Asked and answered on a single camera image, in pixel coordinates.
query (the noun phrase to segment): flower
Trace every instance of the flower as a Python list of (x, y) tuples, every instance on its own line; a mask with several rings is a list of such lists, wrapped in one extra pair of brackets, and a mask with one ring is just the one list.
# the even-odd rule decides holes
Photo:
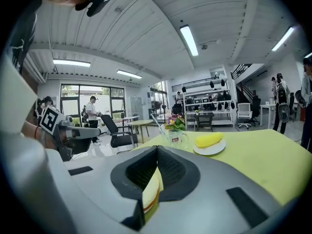
[(168, 124), (168, 125), (173, 125), (175, 122), (176, 122), (176, 118), (169, 117), (169, 118), (167, 119), (167, 124)]

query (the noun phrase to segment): yellow fruit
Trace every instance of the yellow fruit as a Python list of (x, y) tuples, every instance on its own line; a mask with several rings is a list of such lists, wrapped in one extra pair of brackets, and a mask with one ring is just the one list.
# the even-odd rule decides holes
[(199, 136), (195, 140), (195, 144), (198, 148), (206, 148), (217, 144), (220, 140), (222, 140), (222, 133), (213, 133), (209, 135)]

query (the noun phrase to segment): gray jacket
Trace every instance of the gray jacket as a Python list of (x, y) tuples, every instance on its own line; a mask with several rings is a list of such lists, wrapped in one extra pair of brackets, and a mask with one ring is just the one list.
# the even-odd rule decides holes
[(301, 84), (301, 96), (303, 97), (303, 99), (306, 101), (307, 104), (310, 103), (310, 93), (311, 93), (310, 79), (307, 75), (305, 75), (302, 79)]

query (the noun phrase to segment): mug handle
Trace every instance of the mug handle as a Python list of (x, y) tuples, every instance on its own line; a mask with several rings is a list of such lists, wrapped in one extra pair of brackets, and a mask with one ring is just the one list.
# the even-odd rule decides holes
[(188, 136), (186, 133), (182, 133), (182, 135), (185, 135), (185, 137), (186, 137), (186, 139), (187, 139), (187, 141), (185, 142), (186, 145), (183, 146), (183, 148), (186, 148), (186, 147), (187, 147), (187, 144), (190, 142), (190, 139), (189, 139), (189, 136)]

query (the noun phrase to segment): ceiling light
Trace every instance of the ceiling light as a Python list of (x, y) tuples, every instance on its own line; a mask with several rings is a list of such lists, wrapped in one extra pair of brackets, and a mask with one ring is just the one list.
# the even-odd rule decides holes
[(134, 77), (134, 78), (137, 78), (137, 79), (141, 79), (142, 78), (142, 76), (137, 76), (135, 74), (132, 74), (132, 73), (129, 73), (129, 72), (126, 72), (126, 71), (122, 71), (122, 70), (118, 70), (117, 73), (121, 74), (121, 75), (125, 75), (125, 76), (131, 76), (131, 77)]
[(312, 56), (312, 52), (309, 53), (305, 58), (309, 58), (310, 56)]
[(282, 39), (277, 43), (277, 45), (274, 46), (272, 51), (276, 51), (287, 40), (287, 38), (292, 34), (293, 31), (294, 28), (290, 27), (285, 33), (285, 35), (282, 37)]
[(198, 56), (198, 50), (194, 41), (194, 37), (192, 35), (192, 32), (190, 30), (190, 27), (188, 25), (184, 25), (180, 28), (180, 31), (182, 35), (184, 36), (184, 39), (189, 46), (189, 49), (194, 57)]
[(64, 60), (64, 59), (53, 59), (54, 64), (63, 64), (63, 65), (74, 65), (81, 67), (90, 67), (91, 63), (85, 61), (77, 61), (77, 60)]

